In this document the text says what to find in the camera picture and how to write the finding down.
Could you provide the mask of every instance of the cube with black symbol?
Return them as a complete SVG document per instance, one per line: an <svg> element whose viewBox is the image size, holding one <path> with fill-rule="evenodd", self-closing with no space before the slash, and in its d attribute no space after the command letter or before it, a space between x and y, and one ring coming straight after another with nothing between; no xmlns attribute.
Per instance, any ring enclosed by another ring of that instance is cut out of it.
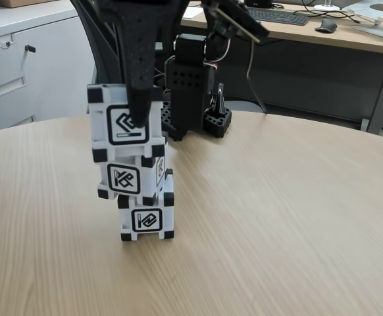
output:
<svg viewBox="0 0 383 316"><path fill-rule="evenodd" d="M154 87L149 118L145 126L132 121L126 87L122 84L88 86L92 127L93 160L102 163L115 157L164 155L161 128L162 91Z"/></svg>
<svg viewBox="0 0 383 316"><path fill-rule="evenodd" d="M154 205L165 181L165 160L165 156L132 156L100 164L98 195L105 199L114 199L118 195L136 196L138 203Z"/></svg>
<svg viewBox="0 0 383 316"><path fill-rule="evenodd" d="M160 239L174 238L174 179L167 174L163 189L152 207L141 205L136 198L118 197L123 241L137 240L138 234L158 232Z"/></svg>

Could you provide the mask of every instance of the wood grain surface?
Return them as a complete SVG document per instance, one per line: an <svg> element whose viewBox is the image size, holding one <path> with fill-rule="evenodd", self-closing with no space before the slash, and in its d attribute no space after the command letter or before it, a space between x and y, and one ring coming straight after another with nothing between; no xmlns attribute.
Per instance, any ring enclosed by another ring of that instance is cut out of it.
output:
<svg viewBox="0 0 383 316"><path fill-rule="evenodd" d="M176 237L120 241L89 117L0 131L0 315L383 315L383 138L234 112L170 142Z"/></svg>
<svg viewBox="0 0 383 316"><path fill-rule="evenodd" d="M286 11L294 12L303 10L300 5L284 5ZM337 30L332 34L319 33L315 28L319 27L322 18L310 18L304 26L296 26L291 24L262 22L262 25L270 31L270 38L278 38L281 40L304 41L307 43L331 45L345 48L361 49L363 51L374 51L383 53L383 38L372 34L353 30L352 26L358 24L347 18L334 19L338 25ZM367 21L360 20L362 24L371 24ZM206 19L204 13L197 15L193 19L183 19L182 25L194 28L206 28Z"/></svg>

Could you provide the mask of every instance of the black icon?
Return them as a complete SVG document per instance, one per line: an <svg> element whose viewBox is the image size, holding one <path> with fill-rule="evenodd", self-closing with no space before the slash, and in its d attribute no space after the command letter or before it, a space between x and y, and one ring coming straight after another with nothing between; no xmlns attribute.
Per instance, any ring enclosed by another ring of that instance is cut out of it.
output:
<svg viewBox="0 0 383 316"><path fill-rule="evenodd" d="M156 221L157 217L152 213L146 216L144 219L141 219L141 215L138 214L138 228L141 228L142 225L144 227L149 228L150 226L155 224Z"/></svg>
<svg viewBox="0 0 383 316"><path fill-rule="evenodd" d="M158 163L158 177L161 177L164 173L164 159L159 159Z"/></svg>
<svg viewBox="0 0 383 316"><path fill-rule="evenodd" d="M132 121L132 118L127 113L122 113L115 122L117 125L119 125L123 130L125 130L125 133L117 133L116 137L132 137L132 136L141 136L141 133L132 133L132 130L134 129L134 124Z"/></svg>
<svg viewBox="0 0 383 316"><path fill-rule="evenodd" d="M162 209L134 209L132 230L134 232L159 232L163 229Z"/></svg>
<svg viewBox="0 0 383 316"><path fill-rule="evenodd" d="M133 180L133 178L133 174L127 171L118 172L117 170L114 170L115 186L120 185L123 188L133 186L133 184L130 182L131 180Z"/></svg>

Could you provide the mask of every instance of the gray device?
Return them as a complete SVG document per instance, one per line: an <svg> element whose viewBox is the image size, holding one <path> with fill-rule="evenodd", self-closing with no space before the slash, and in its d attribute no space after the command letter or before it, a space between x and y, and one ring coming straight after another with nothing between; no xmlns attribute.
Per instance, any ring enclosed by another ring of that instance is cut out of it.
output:
<svg viewBox="0 0 383 316"><path fill-rule="evenodd" d="M274 10L249 10L249 14L256 21L275 22L293 25L305 25L309 18L301 15L294 15L292 12L279 12Z"/></svg>
<svg viewBox="0 0 383 316"><path fill-rule="evenodd" d="M321 33L333 33L337 27L338 26L334 21L324 16L322 19L322 24L318 28L315 28L315 30Z"/></svg>

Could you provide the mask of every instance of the desk surface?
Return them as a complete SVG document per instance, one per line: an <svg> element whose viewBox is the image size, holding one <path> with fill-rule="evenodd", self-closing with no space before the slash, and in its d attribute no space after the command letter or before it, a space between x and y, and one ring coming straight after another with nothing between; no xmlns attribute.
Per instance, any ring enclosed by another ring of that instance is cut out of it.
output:
<svg viewBox="0 0 383 316"><path fill-rule="evenodd" d="M302 10L304 7L299 5L284 5L290 12ZM338 29L332 34L323 34L315 31L320 26L321 18L310 18L304 26L281 24L273 22L263 22L263 26L270 31L270 38L282 40L304 41L307 43L331 45L345 48L362 49L364 51L374 51L383 53L383 38L368 33L353 30L351 27L358 24L347 18L334 19ZM203 13L191 20L183 19L184 26L196 28L206 28L206 19Z"/></svg>
<svg viewBox="0 0 383 316"><path fill-rule="evenodd" d="M122 243L89 124L0 130L0 315L383 315L383 138L234 112L170 143L175 239Z"/></svg>

